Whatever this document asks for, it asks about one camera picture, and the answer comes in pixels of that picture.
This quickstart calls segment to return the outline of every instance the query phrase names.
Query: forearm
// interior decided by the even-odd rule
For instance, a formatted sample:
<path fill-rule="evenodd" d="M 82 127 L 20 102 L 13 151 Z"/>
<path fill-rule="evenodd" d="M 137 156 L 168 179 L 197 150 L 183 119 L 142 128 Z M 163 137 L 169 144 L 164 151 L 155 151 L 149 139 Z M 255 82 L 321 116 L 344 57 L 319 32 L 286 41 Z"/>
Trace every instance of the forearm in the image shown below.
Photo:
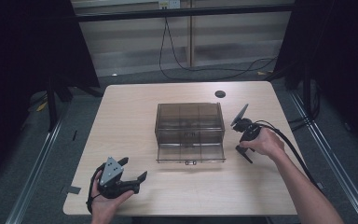
<path fill-rule="evenodd" d="M 271 157 L 289 190 L 302 223 L 343 223 L 333 205 L 297 169 L 282 150 Z"/>

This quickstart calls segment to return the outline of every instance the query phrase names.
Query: hand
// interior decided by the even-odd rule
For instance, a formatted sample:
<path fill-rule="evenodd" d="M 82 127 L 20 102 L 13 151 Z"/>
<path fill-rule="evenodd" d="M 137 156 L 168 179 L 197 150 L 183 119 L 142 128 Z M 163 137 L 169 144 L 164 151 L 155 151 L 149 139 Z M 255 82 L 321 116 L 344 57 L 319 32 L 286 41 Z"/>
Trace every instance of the hand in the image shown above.
<path fill-rule="evenodd" d="M 98 191 L 98 181 L 102 175 L 102 171 L 98 172 L 95 176 L 94 183 L 92 184 L 91 196 L 95 197 L 100 194 Z M 99 195 L 92 201 L 92 222 L 91 223 L 110 223 L 115 215 L 118 207 L 124 203 L 130 196 L 134 194 L 133 190 L 124 192 L 115 199 L 107 199 Z"/>
<path fill-rule="evenodd" d="M 260 153 L 261 155 L 267 155 L 271 159 L 275 157 L 277 153 L 284 151 L 284 143 L 268 128 L 261 128 L 260 134 L 255 140 L 240 142 L 241 147 L 250 147 Z"/>

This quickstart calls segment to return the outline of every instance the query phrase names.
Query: cable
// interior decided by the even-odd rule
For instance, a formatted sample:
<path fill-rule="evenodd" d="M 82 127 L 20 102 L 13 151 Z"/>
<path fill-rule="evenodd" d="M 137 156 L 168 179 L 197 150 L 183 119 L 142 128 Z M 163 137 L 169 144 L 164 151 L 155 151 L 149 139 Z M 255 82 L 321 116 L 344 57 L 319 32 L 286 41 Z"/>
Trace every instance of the cable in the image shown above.
<path fill-rule="evenodd" d="M 305 118 L 298 118 L 298 119 L 289 121 L 289 123 L 296 123 L 296 122 L 303 121 L 303 123 L 297 125 L 296 127 L 291 128 L 292 132 L 294 132 L 302 127 L 305 127 L 306 125 L 309 125 L 311 120 L 315 120 L 318 117 L 320 108 L 321 108 L 321 93 L 320 93 L 320 91 L 321 91 L 321 89 L 319 88 L 318 85 L 316 85 L 316 92 L 313 97 L 313 110 L 312 110 L 311 115 L 308 115 Z"/>
<path fill-rule="evenodd" d="M 174 79 L 174 80 L 196 80 L 196 79 L 192 79 L 192 78 L 178 78 L 178 77 L 169 77 L 167 76 L 167 74 L 165 74 L 165 72 L 163 71 L 162 67 L 161 67 L 161 58 L 162 58 L 162 49 L 164 47 L 164 40 L 165 40 L 165 34 L 167 33 L 167 30 L 168 30 L 168 34 L 169 34 L 169 37 L 170 37 L 170 40 L 171 40 L 171 48 L 172 48 L 172 53 L 173 53 L 173 56 L 174 56 L 174 59 L 176 60 L 176 63 L 184 70 L 186 71 L 190 71 L 190 72 L 199 72 L 199 71 L 237 71 L 239 72 L 238 74 L 235 74 L 235 75 L 232 75 L 232 76 L 229 76 L 229 77 L 220 77 L 220 78 L 209 78 L 209 79 L 203 79 L 203 80 L 206 80 L 206 81 L 212 81 L 212 80 L 222 80 L 222 79 L 227 79 L 227 78 L 232 78 L 232 77 L 237 77 L 237 76 L 240 76 L 246 72 L 250 72 L 250 71 L 256 71 L 256 70 L 260 70 L 264 67 L 267 67 L 270 63 L 272 63 L 274 60 L 277 59 L 277 57 L 275 58 L 266 58 L 266 59 L 258 59 L 258 60 L 255 60 L 253 61 L 247 69 L 243 70 L 243 69 L 232 69 L 232 68 L 200 68 L 200 69 L 189 69 L 189 68 L 185 68 L 183 67 L 177 57 L 176 57 L 176 53 L 175 53 L 175 50 L 174 50 L 174 47 L 173 47 L 173 41 L 172 41 L 172 36 L 171 36 L 171 30 L 170 30 L 170 25 L 168 24 L 168 21 L 167 21 L 167 18 L 165 18 L 165 27 L 164 27 L 164 33 L 163 33 L 163 36 L 162 36 L 162 43 L 161 43 L 161 48 L 160 48 L 160 51 L 159 51 L 159 60 L 158 60 L 158 65 L 159 65 L 159 69 L 161 71 L 161 73 L 168 79 Z M 259 62 L 259 61 L 269 61 L 267 64 L 259 67 L 259 68 L 255 68 L 255 69 L 251 69 L 252 66 Z"/>
<path fill-rule="evenodd" d="M 300 163 L 302 169 L 304 170 L 304 173 L 306 174 L 306 176 L 308 177 L 308 179 L 310 180 L 310 182 L 321 192 L 322 190 L 319 188 L 319 186 L 317 185 L 315 179 L 313 178 L 313 176 L 310 174 L 310 171 L 308 170 L 305 162 L 301 159 L 300 155 L 298 154 L 298 152 L 296 151 L 295 147 L 293 146 L 293 144 L 290 142 L 290 140 L 283 134 L 281 133 L 281 131 L 279 129 L 274 128 L 273 126 L 268 126 L 266 124 L 260 124 L 258 123 L 257 125 L 261 126 L 261 127 L 265 127 L 268 129 L 271 129 L 273 132 L 275 132 L 277 135 L 280 136 L 281 139 L 283 139 L 283 141 L 287 144 L 287 146 L 290 147 L 290 149 L 292 150 L 293 154 L 295 154 L 296 159 L 298 160 L 298 162 Z"/>

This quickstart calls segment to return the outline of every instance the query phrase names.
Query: transparent plastic box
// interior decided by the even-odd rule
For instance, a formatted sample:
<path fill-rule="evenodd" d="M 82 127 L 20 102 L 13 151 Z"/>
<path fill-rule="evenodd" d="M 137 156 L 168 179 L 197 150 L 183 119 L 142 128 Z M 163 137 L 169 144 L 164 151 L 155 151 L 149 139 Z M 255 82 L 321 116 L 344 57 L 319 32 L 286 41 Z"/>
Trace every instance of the transparent plastic box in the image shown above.
<path fill-rule="evenodd" d="M 225 125 L 219 103 L 159 104 L 158 162 L 223 162 Z"/>

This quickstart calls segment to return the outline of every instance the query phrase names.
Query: wooden table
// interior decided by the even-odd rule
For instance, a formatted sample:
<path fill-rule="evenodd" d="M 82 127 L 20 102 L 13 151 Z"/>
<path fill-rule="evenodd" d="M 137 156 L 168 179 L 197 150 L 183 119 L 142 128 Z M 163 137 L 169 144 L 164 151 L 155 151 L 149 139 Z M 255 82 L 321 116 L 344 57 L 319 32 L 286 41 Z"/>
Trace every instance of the wooden table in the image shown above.
<path fill-rule="evenodd" d="M 216 91 L 226 97 L 217 98 Z M 225 122 L 223 163 L 157 163 L 155 125 L 158 104 L 216 103 Z M 245 117 L 263 119 L 280 129 L 297 148 L 277 96 L 268 82 L 210 82 L 114 85 L 106 89 L 72 183 L 78 195 L 68 194 L 67 215 L 89 214 L 90 178 L 112 156 L 129 157 L 122 180 L 147 171 L 139 194 L 123 203 L 122 216 L 267 216 L 295 215 L 296 209 L 275 164 L 248 151 L 249 163 L 236 150 L 241 133 L 229 126 L 245 104 Z M 286 151 L 297 163 L 290 148 Z"/>

